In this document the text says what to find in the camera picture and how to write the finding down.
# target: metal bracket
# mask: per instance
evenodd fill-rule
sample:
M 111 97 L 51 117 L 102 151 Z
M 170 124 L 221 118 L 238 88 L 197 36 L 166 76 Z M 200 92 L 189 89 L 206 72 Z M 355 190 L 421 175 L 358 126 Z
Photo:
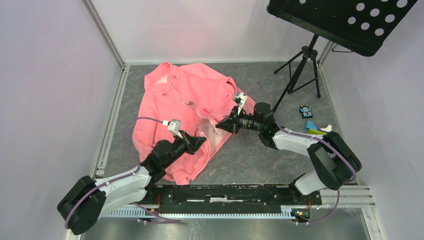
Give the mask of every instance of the metal bracket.
M 158 205 L 143 205 L 146 209 L 157 209 Z M 295 219 L 291 216 L 292 209 L 287 207 L 281 208 L 281 213 L 214 213 L 214 214 L 179 214 L 179 213 L 165 213 L 159 214 L 165 218 L 173 219 Z M 133 205 L 120 207 L 114 211 L 109 212 L 104 217 L 106 218 L 140 218 L 140 219 L 154 219 L 155 216 L 148 215 L 143 209 Z
M 378 221 L 376 208 L 362 208 L 362 214 L 365 218 L 366 228 L 368 229 L 371 240 L 385 240 L 386 237 Z
M 344 185 L 340 188 L 340 200 L 337 208 L 374 209 L 373 196 L 368 186 Z M 321 190 L 322 206 L 332 208 L 337 200 L 337 191 Z
M 128 72 L 130 66 L 125 66 L 119 76 L 116 92 L 110 109 L 109 119 L 104 130 L 103 140 L 97 153 L 97 167 L 95 169 L 94 178 L 102 178 L 105 174 L 106 163 L 108 161 L 109 150 L 112 144 L 112 138 L 117 124 L 118 114 L 121 107 L 122 97 L 124 95 L 125 84 L 127 83 Z

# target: metal frame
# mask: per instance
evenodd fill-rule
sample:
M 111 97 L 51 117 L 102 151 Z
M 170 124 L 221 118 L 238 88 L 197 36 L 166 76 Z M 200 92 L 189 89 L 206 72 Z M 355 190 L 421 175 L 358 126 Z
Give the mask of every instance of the metal frame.
M 80 240 L 82 235 L 75 236 L 70 229 L 66 231 L 64 240 Z
M 116 62 L 121 67 L 121 69 L 124 69 L 125 62 L 122 59 L 117 47 L 115 46 L 114 41 L 112 41 L 112 38 L 109 35 L 109 32 L 105 27 L 105 24 L 103 23 L 102 19 L 100 18 L 100 15 L 97 12 L 96 7 L 94 6 L 92 0 L 82 0 L 82 2 L 84 3 L 85 8 L 87 8 L 87 11 L 90 14 L 94 24 L 96 25 L 98 31 L 100 32 L 101 36 L 103 37 L 104 41 L 106 42 L 107 46 L 109 47 L 110 51 L 112 52 L 113 57 L 115 58 Z
M 95 169 L 94 177 L 102 178 L 105 174 L 106 163 L 108 161 L 109 150 L 112 144 L 112 138 L 117 124 L 118 114 L 121 107 L 122 97 L 124 95 L 125 85 L 127 83 L 128 72 L 130 66 L 125 66 L 119 76 L 119 82 L 114 94 L 112 108 L 110 109 L 109 118 L 107 120 L 106 130 L 102 139 L 100 150 L 97 156 L 97 168 Z
M 366 228 L 368 229 L 371 240 L 385 240 L 384 231 L 381 227 L 379 215 L 375 208 L 362 208 L 362 214 L 365 218 Z
M 321 55 L 319 56 L 318 60 L 316 61 L 318 63 L 318 68 L 319 70 L 321 70 L 327 56 L 331 53 L 331 49 L 335 46 L 336 44 L 332 41 L 328 41 L 327 44 L 325 45 L 324 49 L 322 50 Z
M 147 209 L 157 209 L 158 205 L 143 205 Z M 292 211 L 289 207 L 281 207 L 281 213 L 213 213 L 213 214 L 179 214 L 179 213 L 163 213 L 159 214 L 165 218 L 173 219 L 294 219 L 290 215 Z M 142 218 L 154 219 L 155 216 L 148 215 L 146 212 L 134 205 L 126 205 L 114 211 L 109 212 L 104 218 Z

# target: black music stand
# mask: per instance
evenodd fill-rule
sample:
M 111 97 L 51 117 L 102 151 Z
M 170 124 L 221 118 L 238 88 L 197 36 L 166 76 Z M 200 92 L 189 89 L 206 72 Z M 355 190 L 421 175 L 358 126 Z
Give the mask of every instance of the black music stand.
M 268 13 L 314 33 L 309 46 L 274 71 L 277 74 L 289 66 L 290 80 L 272 109 L 273 112 L 283 97 L 315 81 L 316 96 L 321 97 L 318 83 L 314 45 L 318 36 L 341 45 L 352 52 L 371 57 L 380 49 L 384 40 L 405 17 L 417 0 L 270 0 Z M 292 76 L 291 63 L 303 54 L 299 66 Z M 314 67 L 314 79 L 295 88 L 308 59 Z

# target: jacket collar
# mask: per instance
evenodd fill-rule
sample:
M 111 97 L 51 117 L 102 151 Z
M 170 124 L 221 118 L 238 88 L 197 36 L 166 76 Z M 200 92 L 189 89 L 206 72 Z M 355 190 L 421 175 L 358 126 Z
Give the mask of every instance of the jacket collar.
M 144 77 L 144 88 L 156 94 L 165 94 L 180 85 L 178 67 L 169 62 L 163 62 Z

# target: pink jacket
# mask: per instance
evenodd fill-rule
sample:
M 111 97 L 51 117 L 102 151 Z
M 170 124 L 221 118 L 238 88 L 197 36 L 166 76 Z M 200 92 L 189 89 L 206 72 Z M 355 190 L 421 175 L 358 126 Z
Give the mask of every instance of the pink jacket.
M 145 76 L 144 88 L 139 117 L 162 121 L 177 119 L 181 121 L 181 130 L 207 138 L 196 154 L 183 154 L 166 169 L 163 177 L 178 185 L 189 184 L 231 136 L 231 133 L 215 128 L 215 124 L 229 115 L 236 105 L 233 96 L 241 91 L 231 77 L 204 64 L 177 67 L 168 62 Z M 248 97 L 244 109 L 252 113 L 254 105 Z M 160 140 L 174 141 L 166 126 L 150 120 L 136 122 L 132 141 L 141 162 Z

